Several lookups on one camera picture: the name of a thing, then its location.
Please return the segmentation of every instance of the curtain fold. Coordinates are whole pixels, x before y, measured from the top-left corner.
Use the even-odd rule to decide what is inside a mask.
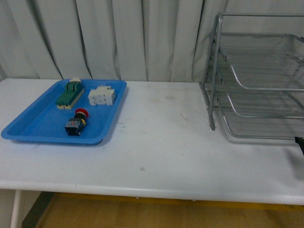
[[[111,0],[76,0],[93,79],[120,79]]]
[[[1,0],[0,79],[199,82],[218,11],[303,9],[302,0]],[[225,29],[304,36],[303,20],[250,20],[229,18]]]
[[[113,0],[113,14],[121,79],[146,81],[142,2]]]
[[[41,36],[38,22],[31,11],[29,1],[7,0],[7,3],[12,13],[12,19],[15,21],[19,32],[14,37],[21,38],[29,58],[29,62],[37,73],[36,75],[33,74],[32,77],[35,78],[38,75],[39,78],[61,79],[62,77],[59,74]]]
[[[62,77],[91,79],[86,66],[75,1],[38,0],[37,10]]]

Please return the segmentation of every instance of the stacked paper tray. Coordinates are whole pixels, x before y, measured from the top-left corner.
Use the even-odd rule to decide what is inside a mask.
[[[236,137],[304,137],[304,43],[292,35],[222,34],[216,94]]]

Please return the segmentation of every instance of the plastic tray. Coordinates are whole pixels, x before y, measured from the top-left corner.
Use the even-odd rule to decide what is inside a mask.
[[[4,139],[39,143],[99,144],[108,133],[127,83],[118,80],[82,80],[85,92],[74,107],[71,110],[57,109],[56,100],[64,92],[68,81],[61,80],[52,85],[13,120],[2,131],[1,136]],[[110,86],[115,90],[116,99],[113,105],[90,105],[88,94],[98,86]],[[89,112],[86,126],[80,136],[68,136],[65,124],[80,107]]]

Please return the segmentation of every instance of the table top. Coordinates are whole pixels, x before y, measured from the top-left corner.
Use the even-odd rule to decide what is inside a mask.
[[[0,131],[56,80],[0,82]],[[304,205],[304,156],[288,140],[212,131],[199,84],[127,82],[95,146],[0,138],[0,188]]]

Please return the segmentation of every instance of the green terminal block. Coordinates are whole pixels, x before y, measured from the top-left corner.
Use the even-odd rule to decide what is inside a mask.
[[[85,88],[80,81],[69,81],[65,85],[65,91],[56,101],[57,108],[72,109],[84,92]]]

